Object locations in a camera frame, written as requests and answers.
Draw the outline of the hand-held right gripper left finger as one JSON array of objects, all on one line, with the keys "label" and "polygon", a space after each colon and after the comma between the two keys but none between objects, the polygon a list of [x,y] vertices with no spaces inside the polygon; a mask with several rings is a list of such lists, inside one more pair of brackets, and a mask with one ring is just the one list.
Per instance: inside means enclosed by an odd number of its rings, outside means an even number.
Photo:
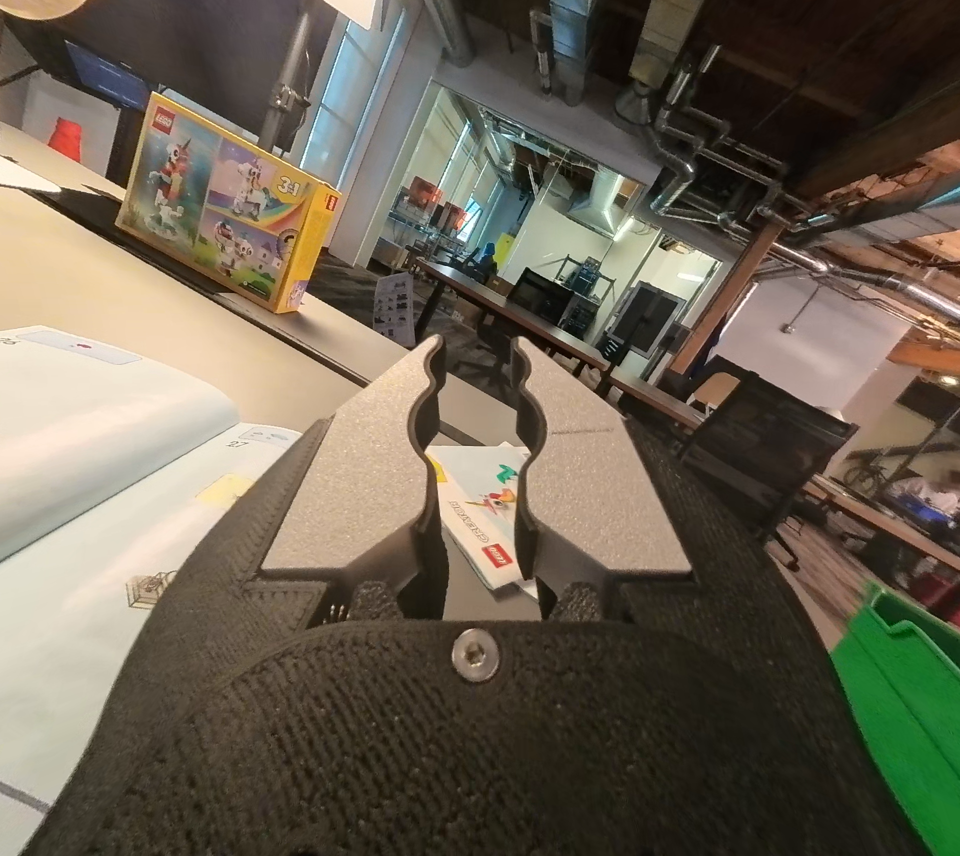
[{"label": "hand-held right gripper left finger", "polygon": [[436,471],[447,350],[431,335],[343,404],[312,455],[260,565],[351,595],[383,583],[404,602],[443,602],[450,564]]}]

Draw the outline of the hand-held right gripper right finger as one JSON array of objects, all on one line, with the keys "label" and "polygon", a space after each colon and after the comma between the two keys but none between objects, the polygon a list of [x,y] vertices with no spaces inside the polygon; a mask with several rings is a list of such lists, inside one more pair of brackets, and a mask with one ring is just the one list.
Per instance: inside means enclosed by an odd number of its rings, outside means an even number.
[{"label": "hand-held right gripper right finger", "polygon": [[527,337],[511,343],[520,474],[514,548],[543,620],[573,586],[600,618],[624,586],[681,584],[693,567],[625,420]]}]

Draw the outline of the pale blue instruction booklet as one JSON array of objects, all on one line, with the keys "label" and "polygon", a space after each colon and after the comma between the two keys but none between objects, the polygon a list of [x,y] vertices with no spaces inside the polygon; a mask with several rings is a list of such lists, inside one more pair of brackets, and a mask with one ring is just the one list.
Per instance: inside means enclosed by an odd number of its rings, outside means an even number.
[{"label": "pale blue instruction booklet", "polygon": [[1,852],[18,854],[179,568],[300,433],[89,337],[4,331],[1,357]]}]

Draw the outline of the yellow lego box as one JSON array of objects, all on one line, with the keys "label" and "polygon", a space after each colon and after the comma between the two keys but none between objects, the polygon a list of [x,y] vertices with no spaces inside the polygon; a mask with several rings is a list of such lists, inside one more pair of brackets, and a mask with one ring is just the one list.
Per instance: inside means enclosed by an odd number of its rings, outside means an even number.
[{"label": "yellow lego box", "polygon": [[152,93],[115,226],[281,315],[300,310],[340,210],[323,180]]}]

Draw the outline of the wooden table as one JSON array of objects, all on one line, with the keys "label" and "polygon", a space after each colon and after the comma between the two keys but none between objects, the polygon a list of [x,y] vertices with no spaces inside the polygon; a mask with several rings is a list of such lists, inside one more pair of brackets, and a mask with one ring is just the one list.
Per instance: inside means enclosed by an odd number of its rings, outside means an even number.
[{"label": "wooden table", "polygon": [[801,488],[802,492],[833,506],[836,510],[860,520],[874,530],[934,559],[954,572],[959,572],[959,556],[924,535],[900,517],[877,509],[835,481],[815,474]]},{"label": "wooden table", "polygon": [[653,384],[620,375],[617,369],[605,375],[605,383],[609,391],[619,391],[616,401],[619,410],[646,425],[677,427],[679,432],[686,434],[709,419],[706,414]]},{"label": "wooden table", "polygon": [[485,315],[499,321],[508,321],[517,334],[525,336],[536,347],[543,351],[549,349],[550,356],[559,354],[576,360],[577,364],[572,373],[575,377],[579,377],[585,368],[598,372],[600,382],[596,386],[597,393],[611,384],[614,365],[582,339],[546,322],[534,315],[531,310],[522,308],[508,297],[475,282],[469,276],[447,265],[416,258],[414,266],[434,282],[433,290],[414,324],[414,337],[417,344],[426,337],[427,328],[441,303],[443,293],[446,289],[450,289],[466,302],[482,309]]}]

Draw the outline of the beige chair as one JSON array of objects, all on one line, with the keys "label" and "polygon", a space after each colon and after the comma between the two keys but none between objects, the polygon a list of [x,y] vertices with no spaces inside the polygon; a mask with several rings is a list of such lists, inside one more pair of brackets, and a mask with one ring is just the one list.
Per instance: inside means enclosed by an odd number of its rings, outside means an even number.
[{"label": "beige chair", "polygon": [[741,377],[725,371],[715,372],[690,394],[687,405],[705,417],[712,415],[739,386]]}]

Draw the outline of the black office chair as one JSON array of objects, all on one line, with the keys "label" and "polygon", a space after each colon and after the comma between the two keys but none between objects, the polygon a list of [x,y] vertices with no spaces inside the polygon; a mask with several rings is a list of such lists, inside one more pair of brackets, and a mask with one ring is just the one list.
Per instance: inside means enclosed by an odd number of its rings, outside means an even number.
[{"label": "black office chair", "polygon": [[776,541],[788,556],[787,569],[797,572],[798,557],[779,526],[858,429],[750,372],[690,433],[678,460],[762,545]]},{"label": "black office chair", "polygon": [[[506,295],[506,301],[536,317],[541,323],[558,327],[570,304],[572,291],[563,284],[525,268],[518,281]],[[550,343],[537,341],[534,334],[523,330],[517,322],[486,314],[477,327],[481,346],[493,357],[486,369],[486,379],[498,389],[507,385],[505,367],[511,360],[511,342],[516,337],[526,337],[537,348],[548,353],[555,349]]]}]

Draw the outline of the black screen on stand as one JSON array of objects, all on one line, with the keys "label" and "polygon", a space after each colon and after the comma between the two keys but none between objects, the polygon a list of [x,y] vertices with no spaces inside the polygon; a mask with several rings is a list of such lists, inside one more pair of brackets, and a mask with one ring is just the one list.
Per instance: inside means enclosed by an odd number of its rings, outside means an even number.
[{"label": "black screen on stand", "polygon": [[634,353],[649,360],[687,300],[650,283],[633,285],[615,310],[598,344],[601,355],[615,366]]}]

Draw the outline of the white printed sheet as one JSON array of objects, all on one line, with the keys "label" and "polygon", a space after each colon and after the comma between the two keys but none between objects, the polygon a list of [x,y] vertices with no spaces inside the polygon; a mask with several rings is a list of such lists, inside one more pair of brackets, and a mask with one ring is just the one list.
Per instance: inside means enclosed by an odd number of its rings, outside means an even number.
[{"label": "white printed sheet", "polygon": [[374,288],[371,328],[399,346],[411,349],[416,345],[416,311],[413,277],[397,272],[378,280]]}]

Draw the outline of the black shelf rack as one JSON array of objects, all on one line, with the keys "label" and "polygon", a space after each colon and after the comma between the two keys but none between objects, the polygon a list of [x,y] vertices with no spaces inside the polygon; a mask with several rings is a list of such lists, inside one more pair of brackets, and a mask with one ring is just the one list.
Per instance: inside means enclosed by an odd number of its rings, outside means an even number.
[{"label": "black shelf rack", "polygon": [[579,261],[566,255],[555,281],[567,292],[558,328],[586,341],[616,280],[601,272],[600,260],[589,257]]}]

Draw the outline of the metal extraction hood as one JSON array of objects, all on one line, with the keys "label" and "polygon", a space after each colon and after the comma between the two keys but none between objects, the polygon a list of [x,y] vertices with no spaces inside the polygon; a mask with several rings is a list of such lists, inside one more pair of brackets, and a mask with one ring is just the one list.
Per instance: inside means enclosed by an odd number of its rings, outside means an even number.
[{"label": "metal extraction hood", "polygon": [[585,195],[571,200],[566,218],[612,242],[617,238],[626,214],[617,202],[619,184],[599,177],[597,173]]}]

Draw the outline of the green plastic bin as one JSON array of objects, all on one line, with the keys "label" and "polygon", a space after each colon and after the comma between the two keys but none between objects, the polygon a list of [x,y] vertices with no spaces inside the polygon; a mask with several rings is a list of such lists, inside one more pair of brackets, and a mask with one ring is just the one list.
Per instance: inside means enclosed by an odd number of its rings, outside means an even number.
[{"label": "green plastic bin", "polygon": [[870,755],[931,854],[959,853],[959,633],[869,582],[831,651]]}]

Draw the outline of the grey light stand pole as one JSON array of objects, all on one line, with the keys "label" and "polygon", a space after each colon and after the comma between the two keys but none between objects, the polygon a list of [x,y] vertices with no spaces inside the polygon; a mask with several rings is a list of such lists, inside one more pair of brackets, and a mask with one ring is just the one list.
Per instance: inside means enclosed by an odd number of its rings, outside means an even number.
[{"label": "grey light stand pole", "polygon": [[302,64],[308,61],[313,10],[314,5],[310,1],[305,1],[301,6],[279,74],[270,90],[268,108],[257,141],[258,148],[268,154],[274,153],[289,115],[296,110],[304,115],[309,106],[308,97],[297,88],[297,79]]}]

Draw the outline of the stack of red cups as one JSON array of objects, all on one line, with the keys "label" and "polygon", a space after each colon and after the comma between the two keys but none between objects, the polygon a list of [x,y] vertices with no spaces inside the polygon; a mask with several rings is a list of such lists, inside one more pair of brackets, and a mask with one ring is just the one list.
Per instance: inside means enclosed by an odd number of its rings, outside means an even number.
[{"label": "stack of red cups", "polygon": [[73,119],[57,117],[47,146],[64,157],[83,163],[83,127]]}]

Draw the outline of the blue monitor screen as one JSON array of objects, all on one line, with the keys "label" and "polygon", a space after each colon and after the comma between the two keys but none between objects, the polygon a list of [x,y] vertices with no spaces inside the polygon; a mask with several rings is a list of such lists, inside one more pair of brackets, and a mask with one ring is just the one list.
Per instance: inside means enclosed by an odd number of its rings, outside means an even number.
[{"label": "blue monitor screen", "polygon": [[116,106],[145,111],[152,89],[140,76],[72,41],[65,41],[67,57],[81,86]]}]

